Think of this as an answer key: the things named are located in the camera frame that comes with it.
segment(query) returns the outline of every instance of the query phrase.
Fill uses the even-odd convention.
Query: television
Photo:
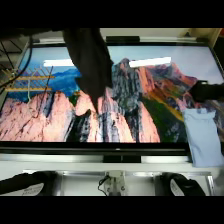
[[[13,86],[24,90],[8,91],[1,106],[0,151],[185,154],[188,143],[181,111],[198,107],[216,110],[218,134],[224,141],[224,104],[198,104],[188,92],[197,80],[223,82],[222,68],[206,44],[139,42],[108,44],[108,49],[114,63],[113,87],[99,99],[96,113],[76,82],[82,75],[69,62],[65,45],[35,44],[23,80]],[[24,52],[20,70],[29,51]],[[167,57],[170,63],[130,66],[133,61]]]

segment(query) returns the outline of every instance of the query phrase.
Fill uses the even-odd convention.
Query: black tv bezel
[[[208,47],[224,79],[222,66],[214,52],[202,42],[135,42],[107,43],[108,46],[197,46]],[[65,43],[36,44],[33,48],[66,47]],[[130,156],[186,156],[188,143],[81,143],[81,142],[16,142],[1,141],[0,153],[36,155],[130,155]]]

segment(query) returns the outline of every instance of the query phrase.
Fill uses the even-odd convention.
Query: tv screen
[[[61,63],[70,59],[67,48],[34,47],[29,69],[8,91],[2,106],[0,140],[186,143],[181,111],[206,107],[216,111],[218,134],[224,141],[224,104],[217,101],[198,104],[188,93],[197,80],[207,80],[210,84],[223,82],[208,47],[144,45],[108,48],[114,62],[113,88],[107,88],[99,99],[97,114],[89,96],[76,82],[82,76],[78,69],[69,63]],[[20,69],[28,56],[29,50]],[[129,64],[130,61],[164,57],[170,57],[171,62],[135,68]],[[53,67],[47,65],[49,61],[54,62]]]

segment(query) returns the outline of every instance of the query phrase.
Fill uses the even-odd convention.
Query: folded cloth
[[[195,167],[224,166],[221,143],[213,118],[205,108],[182,111]]]

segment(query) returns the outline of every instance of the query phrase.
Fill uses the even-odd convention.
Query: sky
[[[194,46],[109,46],[111,59],[115,64],[123,58],[129,60],[144,60],[159,57],[171,57],[181,72],[200,80],[207,80],[210,84],[223,82],[222,75],[208,47]],[[25,65],[29,55],[26,52],[21,68]],[[29,67],[43,66],[44,60],[70,59],[66,47],[34,48]],[[64,72],[75,67],[54,67],[53,74]]]

